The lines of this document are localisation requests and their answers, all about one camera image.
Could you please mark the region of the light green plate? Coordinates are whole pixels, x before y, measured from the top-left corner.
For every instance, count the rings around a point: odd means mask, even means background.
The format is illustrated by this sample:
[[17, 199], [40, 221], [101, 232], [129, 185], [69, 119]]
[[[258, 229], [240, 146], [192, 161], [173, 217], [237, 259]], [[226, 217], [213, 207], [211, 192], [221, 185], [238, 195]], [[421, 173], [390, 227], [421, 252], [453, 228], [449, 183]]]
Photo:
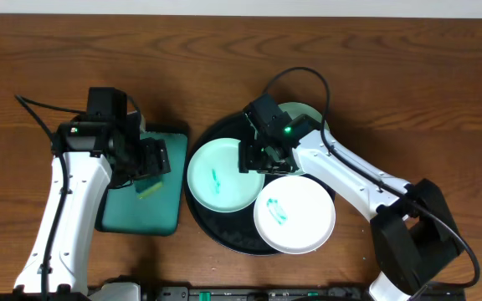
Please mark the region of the light green plate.
[[264, 187], [264, 175], [239, 171], [239, 143], [234, 138], [210, 140], [196, 150], [188, 164], [189, 191], [200, 205], [213, 212], [240, 211]]
[[[317, 124], [320, 124], [320, 120], [322, 118], [322, 114], [313, 108], [310, 105], [301, 103], [301, 102], [286, 102], [279, 104], [279, 108], [287, 113], [292, 120], [297, 118], [300, 115], [307, 115], [314, 119]], [[295, 140], [295, 135], [293, 134], [293, 131], [291, 127], [287, 127], [284, 132], [284, 137], [286, 140], [287, 144], [292, 144]]]

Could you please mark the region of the green yellow sponge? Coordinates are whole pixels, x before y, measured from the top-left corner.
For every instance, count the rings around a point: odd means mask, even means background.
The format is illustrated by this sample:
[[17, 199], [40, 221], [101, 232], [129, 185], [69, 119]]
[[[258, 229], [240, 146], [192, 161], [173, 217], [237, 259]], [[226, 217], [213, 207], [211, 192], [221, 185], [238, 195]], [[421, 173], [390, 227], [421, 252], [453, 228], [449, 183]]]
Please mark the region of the green yellow sponge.
[[144, 199], [162, 187], [162, 178], [160, 176], [155, 176], [141, 179], [134, 182], [134, 187], [137, 198]]

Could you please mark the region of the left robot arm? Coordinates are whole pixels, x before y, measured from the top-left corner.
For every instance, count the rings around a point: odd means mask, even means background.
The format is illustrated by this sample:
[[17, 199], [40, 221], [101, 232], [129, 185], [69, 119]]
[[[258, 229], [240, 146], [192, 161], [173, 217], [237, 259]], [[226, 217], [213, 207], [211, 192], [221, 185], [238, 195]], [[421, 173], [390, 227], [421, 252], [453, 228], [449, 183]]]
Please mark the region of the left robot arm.
[[170, 171], [164, 140], [146, 135], [137, 112], [82, 114], [52, 133], [49, 197], [33, 249], [0, 300], [140, 300], [141, 285], [117, 279], [94, 293], [87, 268], [100, 204], [114, 186]]

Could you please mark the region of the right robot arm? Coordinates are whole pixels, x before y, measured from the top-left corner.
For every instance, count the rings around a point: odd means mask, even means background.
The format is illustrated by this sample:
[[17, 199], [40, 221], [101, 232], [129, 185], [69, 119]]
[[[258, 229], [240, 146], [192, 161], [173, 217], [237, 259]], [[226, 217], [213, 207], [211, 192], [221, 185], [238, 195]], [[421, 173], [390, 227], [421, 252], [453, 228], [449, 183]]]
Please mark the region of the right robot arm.
[[308, 115], [291, 118], [269, 94], [242, 111], [253, 133], [242, 141], [242, 172], [287, 175], [302, 171], [325, 183], [370, 223], [381, 272], [372, 300], [411, 300], [464, 248], [444, 195], [423, 179], [412, 185], [377, 169], [337, 142]]

